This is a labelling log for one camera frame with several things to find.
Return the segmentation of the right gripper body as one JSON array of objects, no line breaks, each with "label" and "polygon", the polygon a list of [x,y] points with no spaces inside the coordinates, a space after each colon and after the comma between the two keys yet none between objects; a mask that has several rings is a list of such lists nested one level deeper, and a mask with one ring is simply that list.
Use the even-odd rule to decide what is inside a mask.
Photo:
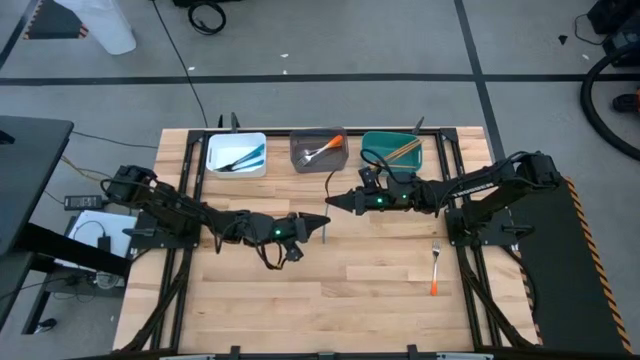
[{"label": "right gripper body", "polygon": [[364,214],[369,210],[383,211],[393,204],[392,194],[382,187],[358,188],[358,213]]}]

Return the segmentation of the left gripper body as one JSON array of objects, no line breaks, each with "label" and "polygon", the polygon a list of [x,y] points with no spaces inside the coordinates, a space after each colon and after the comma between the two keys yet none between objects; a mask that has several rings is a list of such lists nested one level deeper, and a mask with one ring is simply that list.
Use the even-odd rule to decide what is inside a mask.
[{"label": "left gripper body", "polygon": [[286,217],[275,219],[272,223],[267,242],[285,245],[298,241],[299,220],[300,217],[297,213],[289,213]]}]

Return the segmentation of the grey translucent plastic bin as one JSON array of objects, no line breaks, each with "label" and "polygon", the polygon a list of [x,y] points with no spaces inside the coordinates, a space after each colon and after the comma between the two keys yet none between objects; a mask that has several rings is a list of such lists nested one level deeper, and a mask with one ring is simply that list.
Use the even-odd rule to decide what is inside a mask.
[{"label": "grey translucent plastic bin", "polygon": [[[344,142],[341,147],[323,152],[306,166],[300,167],[296,165],[304,149],[318,149],[336,135],[342,135],[344,137]],[[289,140],[291,163],[298,173],[331,172],[335,169],[342,170],[349,157],[347,132],[342,127],[293,130],[290,133]]]}]

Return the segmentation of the teal plastic bin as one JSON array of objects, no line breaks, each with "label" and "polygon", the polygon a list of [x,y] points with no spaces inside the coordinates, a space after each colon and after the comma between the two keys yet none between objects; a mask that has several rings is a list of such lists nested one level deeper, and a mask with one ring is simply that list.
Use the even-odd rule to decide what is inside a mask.
[{"label": "teal plastic bin", "polygon": [[377,162],[373,152],[385,159],[387,164],[412,165],[417,169],[390,168],[396,172],[417,172],[422,167],[422,140],[412,134],[370,131],[362,138],[362,165],[370,167]]}]

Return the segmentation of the white plastic bin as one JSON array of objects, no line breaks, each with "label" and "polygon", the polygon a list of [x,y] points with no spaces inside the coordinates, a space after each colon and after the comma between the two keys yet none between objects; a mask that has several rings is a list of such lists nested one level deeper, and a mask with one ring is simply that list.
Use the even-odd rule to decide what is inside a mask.
[{"label": "white plastic bin", "polygon": [[[227,164],[233,163],[244,155],[251,152],[261,144],[266,148],[262,156],[254,158],[241,164],[246,165],[264,159],[265,163],[261,167],[248,168],[238,172],[218,172],[217,169]],[[221,179],[232,178],[258,178],[266,174],[267,138],[264,133],[234,133],[216,134],[209,137],[208,149],[206,152],[205,166],[216,177]]]}]

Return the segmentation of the black power brick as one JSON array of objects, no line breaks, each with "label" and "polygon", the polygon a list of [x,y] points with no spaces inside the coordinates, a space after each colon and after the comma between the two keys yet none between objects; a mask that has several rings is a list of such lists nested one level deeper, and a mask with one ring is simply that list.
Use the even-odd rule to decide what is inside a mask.
[{"label": "black power brick", "polygon": [[66,211],[101,210],[105,202],[100,195],[66,196],[63,201]]}]

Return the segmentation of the large black hazard-striped mat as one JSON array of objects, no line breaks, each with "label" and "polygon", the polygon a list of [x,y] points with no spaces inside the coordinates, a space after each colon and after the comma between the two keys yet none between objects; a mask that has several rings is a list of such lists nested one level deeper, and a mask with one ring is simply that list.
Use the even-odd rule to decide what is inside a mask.
[{"label": "large black hazard-striped mat", "polygon": [[534,287],[532,316],[542,347],[630,355],[631,340],[573,181],[527,195],[510,210],[517,225],[533,228],[518,249]]}]

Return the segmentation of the dark grey desk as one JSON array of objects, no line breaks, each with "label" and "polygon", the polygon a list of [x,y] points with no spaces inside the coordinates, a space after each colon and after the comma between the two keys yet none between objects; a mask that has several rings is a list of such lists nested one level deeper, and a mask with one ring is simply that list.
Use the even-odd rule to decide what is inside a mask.
[{"label": "dark grey desk", "polygon": [[68,144],[67,120],[0,115],[0,331],[37,258],[124,276],[131,262],[39,225],[30,218]]}]

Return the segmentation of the white plastic object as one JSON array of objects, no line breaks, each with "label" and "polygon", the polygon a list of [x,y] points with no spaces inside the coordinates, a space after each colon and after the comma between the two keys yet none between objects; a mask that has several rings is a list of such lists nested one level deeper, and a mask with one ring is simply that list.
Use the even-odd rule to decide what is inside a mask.
[{"label": "white plastic object", "polygon": [[117,0],[54,0],[72,11],[110,55],[136,49],[133,29]]}]

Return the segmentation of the black object with orange mark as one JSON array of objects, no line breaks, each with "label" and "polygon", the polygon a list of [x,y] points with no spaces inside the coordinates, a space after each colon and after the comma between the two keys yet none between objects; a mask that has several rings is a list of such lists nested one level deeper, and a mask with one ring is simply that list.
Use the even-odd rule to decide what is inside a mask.
[{"label": "black object with orange mark", "polygon": [[640,113],[640,93],[628,93],[615,97],[612,108],[619,113]]}]

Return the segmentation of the black equipment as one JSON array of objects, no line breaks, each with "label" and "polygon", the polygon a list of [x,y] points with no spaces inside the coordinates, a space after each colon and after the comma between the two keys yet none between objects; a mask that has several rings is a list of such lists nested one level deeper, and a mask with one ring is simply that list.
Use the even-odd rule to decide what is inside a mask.
[{"label": "black equipment", "polygon": [[[579,21],[586,18],[596,35],[602,40],[590,40],[579,34]],[[636,48],[611,65],[617,68],[640,67],[640,0],[596,0],[590,10],[578,15],[573,24],[577,39],[590,45],[601,46],[606,55],[611,55],[627,45]]]}]

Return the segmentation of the small black hazard-striped mat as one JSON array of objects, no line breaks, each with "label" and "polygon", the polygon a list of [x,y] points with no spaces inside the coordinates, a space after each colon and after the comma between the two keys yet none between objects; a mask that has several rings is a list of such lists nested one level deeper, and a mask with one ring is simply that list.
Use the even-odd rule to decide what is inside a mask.
[{"label": "small black hazard-striped mat", "polygon": [[25,40],[84,39],[86,26],[69,9],[54,0],[38,0],[27,23]]}]

